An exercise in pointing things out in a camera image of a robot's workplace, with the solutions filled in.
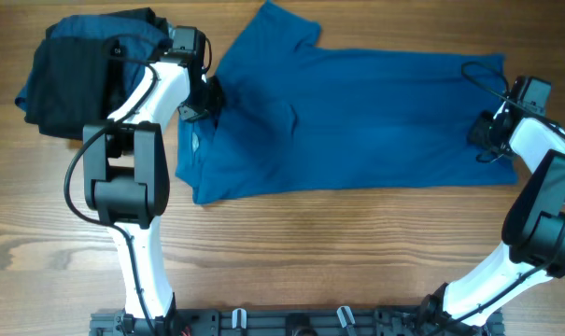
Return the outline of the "blue polo shirt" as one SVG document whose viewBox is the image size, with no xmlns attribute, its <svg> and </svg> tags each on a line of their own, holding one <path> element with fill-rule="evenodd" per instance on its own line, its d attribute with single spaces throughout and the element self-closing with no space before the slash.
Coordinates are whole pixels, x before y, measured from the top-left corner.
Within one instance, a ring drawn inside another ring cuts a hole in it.
<svg viewBox="0 0 565 336">
<path fill-rule="evenodd" d="M 320 27 L 264 3 L 216 71 L 216 118 L 178 125 L 177 176 L 195 203 L 311 189 L 505 185 L 467 134 L 499 107 L 500 54 L 323 49 Z"/>
</svg>

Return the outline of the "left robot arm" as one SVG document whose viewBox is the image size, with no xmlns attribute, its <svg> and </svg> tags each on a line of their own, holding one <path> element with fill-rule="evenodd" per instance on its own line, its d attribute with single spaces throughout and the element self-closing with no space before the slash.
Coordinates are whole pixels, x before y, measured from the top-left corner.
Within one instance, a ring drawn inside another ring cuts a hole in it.
<svg viewBox="0 0 565 336">
<path fill-rule="evenodd" d="M 94 223 L 107 228 L 118 250 L 124 308 L 93 315 L 92 335 L 183 335 L 182 317 L 163 264 L 160 227 L 169 200 L 162 134 L 174 113 L 192 123 L 218 114 L 223 93 L 208 77 L 211 44 L 195 27 L 178 26 L 144 61 L 141 83 L 107 119 L 83 129 L 85 201 Z"/>
</svg>

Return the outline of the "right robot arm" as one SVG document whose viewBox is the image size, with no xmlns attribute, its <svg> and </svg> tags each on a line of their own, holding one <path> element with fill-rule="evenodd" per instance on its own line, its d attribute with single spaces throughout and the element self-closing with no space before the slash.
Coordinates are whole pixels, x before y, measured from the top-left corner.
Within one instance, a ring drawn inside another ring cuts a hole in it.
<svg viewBox="0 0 565 336">
<path fill-rule="evenodd" d="M 530 178 L 509 210 L 497 248 L 420 304 L 420 335 L 488 335 L 489 319 L 527 289 L 565 276 L 565 131 L 545 115 L 552 89 L 520 76 L 471 135 L 496 157 L 520 158 Z"/>
</svg>

